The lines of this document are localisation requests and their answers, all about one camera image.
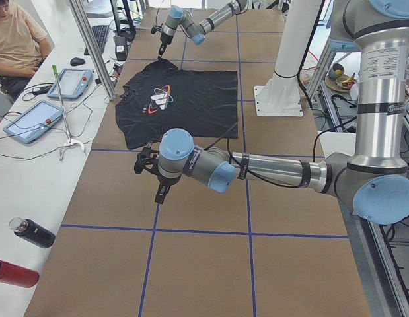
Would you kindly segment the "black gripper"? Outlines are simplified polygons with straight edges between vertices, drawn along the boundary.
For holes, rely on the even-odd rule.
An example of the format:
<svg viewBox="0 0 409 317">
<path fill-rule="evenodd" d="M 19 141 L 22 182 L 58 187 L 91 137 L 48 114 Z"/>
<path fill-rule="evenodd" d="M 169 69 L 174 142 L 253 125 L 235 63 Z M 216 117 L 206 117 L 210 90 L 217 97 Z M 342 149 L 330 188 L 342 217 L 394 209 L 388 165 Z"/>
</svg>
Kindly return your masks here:
<svg viewBox="0 0 409 317">
<path fill-rule="evenodd" d="M 164 203 L 165 197 L 167 196 L 170 190 L 170 187 L 177 184 L 180 180 L 180 177 L 167 178 L 167 177 L 159 175 L 157 176 L 157 179 L 159 181 L 159 187 L 155 195 L 155 202 Z"/>
<path fill-rule="evenodd" d="M 160 41 L 161 41 L 161 46 L 159 47 L 158 50 L 158 59 L 163 58 L 163 54 L 165 53 L 166 47 L 172 43 L 173 36 L 168 35 L 164 32 L 161 33 L 160 36 Z"/>
</svg>

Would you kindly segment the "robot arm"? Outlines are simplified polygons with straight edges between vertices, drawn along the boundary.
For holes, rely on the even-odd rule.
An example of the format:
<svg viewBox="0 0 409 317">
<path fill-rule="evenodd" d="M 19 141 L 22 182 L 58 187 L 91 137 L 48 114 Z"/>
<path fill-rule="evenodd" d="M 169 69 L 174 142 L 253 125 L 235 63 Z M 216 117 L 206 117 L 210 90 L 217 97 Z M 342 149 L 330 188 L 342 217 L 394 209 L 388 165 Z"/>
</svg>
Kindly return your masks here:
<svg viewBox="0 0 409 317">
<path fill-rule="evenodd" d="M 162 58 L 168 45 L 180 28 L 184 35 L 191 39 L 195 45 L 200 45 L 205 37 L 214 31 L 220 24 L 229 18 L 244 13 L 248 9 L 248 1 L 234 0 L 229 1 L 223 7 L 209 15 L 200 23 L 195 23 L 190 11 L 173 5 L 167 18 L 161 25 L 153 25 L 151 33 L 160 32 L 161 45 L 158 50 L 158 58 Z"/>
<path fill-rule="evenodd" d="M 409 1 L 335 1 L 330 39 L 361 50 L 357 131 L 352 156 L 333 153 L 302 162 L 194 144 L 183 129 L 167 131 L 153 171 L 162 203 L 181 175 L 224 192 L 232 180 L 257 178 L 286 188 L 312 188 L 338 198 L 363 219 L 380 225 L 409 215 L 407 164 L 400 156 Z"/>
</svg>

